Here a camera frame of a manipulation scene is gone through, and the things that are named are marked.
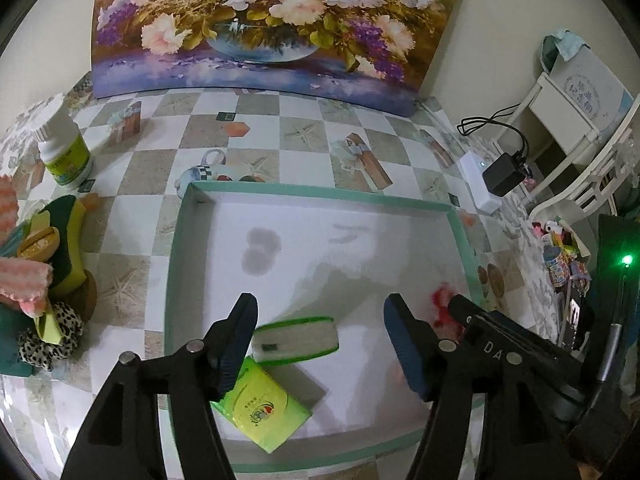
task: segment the pink towel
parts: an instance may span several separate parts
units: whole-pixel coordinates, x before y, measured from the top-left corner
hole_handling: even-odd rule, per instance
[[[49,264],[0,257],[0,294],[20,304],[29,317],[40,317],[47,306],[53,269]]]
[[[0,244],[3,244],[18,221],[18,197],[8,175],[0,176]]]

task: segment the painted vase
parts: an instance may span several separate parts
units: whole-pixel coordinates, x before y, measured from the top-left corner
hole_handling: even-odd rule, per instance
[[[248,63],[295,61],[318,50],[308,37],[300,36],[286,25],[251,25],[235,18],[232,22],[216,24],[212,30],[218,36],[215,40],[207,38],[211,48]]]

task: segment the cloth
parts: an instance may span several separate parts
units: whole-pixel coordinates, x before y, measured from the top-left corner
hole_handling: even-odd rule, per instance
[[[0,176],[0,243],[11,234],[18,222],[18,198],[12,185],[11,177]]]
[[[578,54],[580,47],[583,45],[587,45],[587,43],[580,36],[572,33],[567,28],[559,28],[542,40],[539,53],[542,68],[549,74],[554,67],[556,59],[558,59],[558,54],[565,61],[569,61]]]
[[[29,317],[40,317],[44,312],[52,276],[49,264],[0,257],[0,295],[17,301]]]
[[[60,344],[52,345],[41,341],[31,328],[18,336],[20,359],[48,371],[53,368],[54,359],[67,359],[78,348],[78,341],[84,329],[84,323],[68,304],[59,301],[52,305],[52,309],[63,334]]]

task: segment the white wall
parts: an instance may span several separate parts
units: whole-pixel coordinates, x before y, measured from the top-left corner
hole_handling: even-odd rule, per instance
[[[0,132],[31,102],[67,91],[90,69],[93,4],[39,0],[27,15],[0,57]],[[640,92],[640,59],[600,0],[459,0],[422,92],[438,97],[454,123],[514,104],[539,73],[542,37],[561,26]],[[535,152],[548,134],[533,117],[523,127]]]
[[[543,36],[559,27],[583,37],[632,95],[640,92],[640,59],[601,0],[459,0],[421,93],[435,95],[454,124],[517,104],[542,72]],[[550,137],[530,112],[522,119],[535,153]],[[519,145],[516,134],[504,138]]]
[[[38,0],[0,56],[0,132],[91,70],[94,0]]]

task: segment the stain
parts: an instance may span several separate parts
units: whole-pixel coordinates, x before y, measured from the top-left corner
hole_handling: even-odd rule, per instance
[[[486,272],[489,277],[489,284],[491,285],[491,290],[494,292],[495,297],[499,300],[504,296],[505,288],[504,288],[504,278],[500,269],[496,267],[494,264],[489,264],[486,267]]]
[[[329,238],[330,244],[348,244],[357,239],[359,233],[366,233],[369,231],[367,227],[355,227],[341,224],[334,224],[334,229],[343,231],[344,235],[337,238]]]
[[[269,272],[277,254],[282,250],[280,236],[272,229],[254,228],[246,235],[248,247],[242,255],[242,270],[250,276]]]
[[[433,322],[433,330],[440,339],[451,339],[457,343],[462,338],[464,327],[449,314],[449,302],[456,295],[450,283],[440,284],[438,290],[431,295],[436,306],[438,318]]]
[[[489,295],[491,285],[489,284],[489,274],[484,267],[478,266],[478,279],[482,286],[482,296],[486,298]]]

